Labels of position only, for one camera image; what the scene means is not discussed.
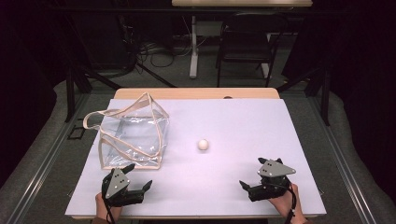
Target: human hand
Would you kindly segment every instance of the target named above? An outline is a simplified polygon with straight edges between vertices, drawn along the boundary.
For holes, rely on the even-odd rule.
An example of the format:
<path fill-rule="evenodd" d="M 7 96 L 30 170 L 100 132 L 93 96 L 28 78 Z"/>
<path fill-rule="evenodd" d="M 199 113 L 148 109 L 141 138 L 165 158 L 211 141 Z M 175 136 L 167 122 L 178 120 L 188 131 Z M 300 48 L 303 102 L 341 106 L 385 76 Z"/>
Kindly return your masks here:
<path fill-rule="evenodd" d="M 296 195 L 296 207 L 294 211 L 294 216 L 290 223 L 292 224 L 302 224 L 306 222 L 306 218 L 303 215 L 303 210 L 301 208 L 300 197 L 298 193 L 298 187 L 295 184 L 290 185 L 290 189 L 293 190 Z M 282 217 L 287 217 L 291 209 L 292 195 L 289 191 L 286 191 L 284 195 L 268 199 L 268 201 L 276 208 Z"/>
<path fill-rule="evenodd" d="M 102 193 L 96 194 L 95 200 L 96 200 L 96 216 L 101 219 L 107 220 L 107 209 L 105 206 L 105 202 L 103 201 L 103 198 L 102 198 Z M 114 218 L 114 221 L 119 220 L 121 211 L 122 211 L 122 207 L 111 207 L 110 208 L 110 212 Z"/>

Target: white tabletop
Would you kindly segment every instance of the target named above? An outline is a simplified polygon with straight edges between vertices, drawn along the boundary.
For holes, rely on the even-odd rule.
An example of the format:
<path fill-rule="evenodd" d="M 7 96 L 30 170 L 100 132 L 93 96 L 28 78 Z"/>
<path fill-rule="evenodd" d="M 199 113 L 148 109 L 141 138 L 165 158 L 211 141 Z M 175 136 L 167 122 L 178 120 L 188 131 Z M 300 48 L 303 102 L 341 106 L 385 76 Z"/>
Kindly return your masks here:
<path fill-rule="evenodd" d="M 174 7 L 311 7 L 311 0 L 172 0 Z"/>
<path fill-rule="evenodd" d="M 122 108 L 134 100 L 112 100 Z M 297 171 L 289 175 L 299 186 L 307 216 L 326 214 L 303 149 L 280 99 L 157 100 L 170 115 L 168 146 L 159 170 L 133 170 L 129 189 L 152 180 L 143 203 L 125 206 L 128 218 L 278 217 L 267 201 L 251 202 L 239 180 L 259 185 L 259 157 L 281 158 Z M 207 139 L 209 149 L 197 143 Z M 65 214 L 94 217 L 94 196 L 103 178 L 96 137 Z"/>

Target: clear plastic bag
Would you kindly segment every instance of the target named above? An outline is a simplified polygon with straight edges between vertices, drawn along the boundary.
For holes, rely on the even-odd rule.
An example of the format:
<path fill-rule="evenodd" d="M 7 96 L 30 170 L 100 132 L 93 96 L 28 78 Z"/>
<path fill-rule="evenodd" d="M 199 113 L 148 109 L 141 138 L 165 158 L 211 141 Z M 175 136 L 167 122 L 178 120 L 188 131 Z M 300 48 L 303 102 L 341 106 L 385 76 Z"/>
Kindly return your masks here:
<path fill-rule="evenodd" d="M 132 105 L 88 114 L 84 128 L 100 132 L 99 160 L 102 169 L 125 167 L 159 169 L 166 148 L 169 115 L 149 93 Z"/>

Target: desk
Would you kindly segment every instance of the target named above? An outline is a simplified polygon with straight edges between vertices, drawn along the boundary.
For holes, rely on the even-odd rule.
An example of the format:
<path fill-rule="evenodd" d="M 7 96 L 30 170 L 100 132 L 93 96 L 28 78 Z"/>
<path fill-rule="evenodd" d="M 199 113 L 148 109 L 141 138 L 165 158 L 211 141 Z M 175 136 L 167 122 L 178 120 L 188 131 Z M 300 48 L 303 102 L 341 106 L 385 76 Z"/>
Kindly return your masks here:
<path fill-rule="evenodd" d="M 311 0 L 172 0 L 174 7 L 311 7 Z M 196 18 L 192 16 L 191 22 L 191 67 L 190 78 L 197 77 L 198 48 L 197 48 L 197 27 Z M 268 64 L 262 64 L 262 72 L 266 77 L 268 74 Z"/>
<path fill-rule="evenodd" d="M 168 146 L 159 170 L 127 174 L 129 189 L 140 189 L 151 179 L 153 183 L 143 203 L 125 206 L 122 217 L 279 217 L 267 201 L 252 203 L 239 185 L 239 180 L 251 186 L 259 184 L 259 157 L 281 158 L 294 168 L 297 173 L 290 175 L 290 181 L 299 185 L 304 213 L 308 217 L 326 214 L 288 109 L 275 89 L 120 89 L 108 108 L 129 105 L 145 91 L 170 115 Z M 226 96 L 233 99 L 222 100 Z M 196 145 L 202 138 L 210 144 L 206 151 Z M 100 169 L 97 143 L 98 136 L 65 212 L 67 216 L 95 215 L 94 195 L 108 174 Z"/>

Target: black chair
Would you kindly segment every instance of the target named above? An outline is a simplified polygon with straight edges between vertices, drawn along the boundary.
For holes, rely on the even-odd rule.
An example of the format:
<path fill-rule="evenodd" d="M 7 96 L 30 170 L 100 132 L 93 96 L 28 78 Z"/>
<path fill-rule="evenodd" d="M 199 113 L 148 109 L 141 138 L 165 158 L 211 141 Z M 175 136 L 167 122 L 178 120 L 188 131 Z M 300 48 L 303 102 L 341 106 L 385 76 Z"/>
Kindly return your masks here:
<path fill-rule="evenodd" d="M 269 72 L 265 82 L 265 87 L 268 87 L 278 41 L 287 27 L 287 18 L 279 13 L 237 12 L 226 18 L 221 25 L 219 53 L 216 61 L 218 87 L 221 62 L 258 63 L 257 68 L 262 63 L 268 63 Z M 276 38 L 269 41 L 267 39 L 269 33 L 276 35 Z"/>

